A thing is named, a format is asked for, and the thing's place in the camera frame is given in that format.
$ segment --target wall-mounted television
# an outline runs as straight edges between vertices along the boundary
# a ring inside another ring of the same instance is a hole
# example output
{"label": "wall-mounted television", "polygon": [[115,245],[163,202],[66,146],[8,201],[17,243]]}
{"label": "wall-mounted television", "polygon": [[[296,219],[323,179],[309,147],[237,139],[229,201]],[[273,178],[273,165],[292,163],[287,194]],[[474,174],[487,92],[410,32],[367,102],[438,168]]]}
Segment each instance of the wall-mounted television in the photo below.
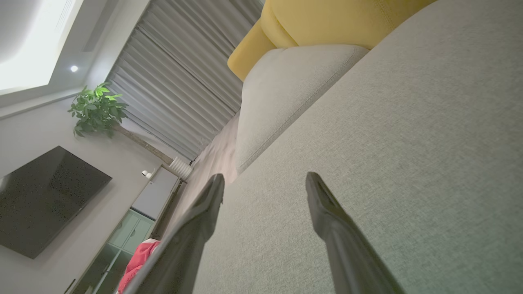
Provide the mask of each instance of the wall-mounted television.
{"label": "wall-mounted television", "polygon": [[0,245],[36,258],[111,179],[60,146],[0,178]]}

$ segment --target gray seat cushion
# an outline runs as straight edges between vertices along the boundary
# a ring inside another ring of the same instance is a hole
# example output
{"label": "gray seat cushion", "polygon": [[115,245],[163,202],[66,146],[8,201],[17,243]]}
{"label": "gray seat cushion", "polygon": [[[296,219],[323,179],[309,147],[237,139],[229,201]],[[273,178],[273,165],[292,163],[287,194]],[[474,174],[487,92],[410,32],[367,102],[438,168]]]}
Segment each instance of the gray seat cushion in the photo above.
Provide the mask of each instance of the gray seat cushion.
{"label": "gray seat cushion", "polygon": [[334,293],[307,171],[407,293],[521,293],[521,15],[439,0],[400,25],[227,187],[194,293]]}
{"label": "gray seat cushion", "polygon": [[354,45],[318,45],[267,52],[243,84],[236,140],[238,173],[368,51]]}

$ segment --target yellow sofa backrest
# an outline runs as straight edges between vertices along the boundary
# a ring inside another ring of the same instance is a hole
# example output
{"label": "yellow sofa backrest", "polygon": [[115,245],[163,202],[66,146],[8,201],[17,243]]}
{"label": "yellow sofa backrest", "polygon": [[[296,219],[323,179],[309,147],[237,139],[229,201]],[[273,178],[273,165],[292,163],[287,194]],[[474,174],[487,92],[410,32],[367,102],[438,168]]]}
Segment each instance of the yellow sofa backrest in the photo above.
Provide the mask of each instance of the yellow sofa backrest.
{"label": "yellow sofa backrest", "polygon": [[316,44],[372,49],[435,0],[266,0],[261,17],[229,57],[243,81],[269,50]]}

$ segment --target plant foliage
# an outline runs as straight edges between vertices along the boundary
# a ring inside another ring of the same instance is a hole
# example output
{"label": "plant foliage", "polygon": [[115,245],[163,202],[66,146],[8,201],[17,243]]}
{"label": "plant foliage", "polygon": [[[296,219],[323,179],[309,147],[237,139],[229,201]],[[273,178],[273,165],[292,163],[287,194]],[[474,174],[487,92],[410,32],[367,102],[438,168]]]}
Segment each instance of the plant foliage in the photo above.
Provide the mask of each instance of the plant foliage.
{"label": "plant foliage", "polygon": [[113,126],[122,122],[127,117],[125,103],[119,103],[116,98],[122,95],[106,95],[110,91],[105,88],[108,83],[97,86],[94,90],[87,86],[74,98],[71,104],[71,116],[76,116],[78,121],[73,133],[85,137],[84,133],[104,132],[112,137]]}

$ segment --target pleated curtain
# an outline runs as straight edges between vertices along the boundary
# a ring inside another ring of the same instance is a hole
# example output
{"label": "pleated curtain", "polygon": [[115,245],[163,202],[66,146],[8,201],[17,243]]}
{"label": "pleated curtain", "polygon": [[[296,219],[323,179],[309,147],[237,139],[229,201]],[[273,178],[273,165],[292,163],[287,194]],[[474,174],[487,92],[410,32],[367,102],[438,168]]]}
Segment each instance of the pleated curtain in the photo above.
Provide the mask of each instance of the pleated curtain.
{"label": "pleated curtain", "polygon": [[152,0],[108,81],[129,117],[194,159],[239,111],[242,82],[227,67],[260,17],[258,0]]}

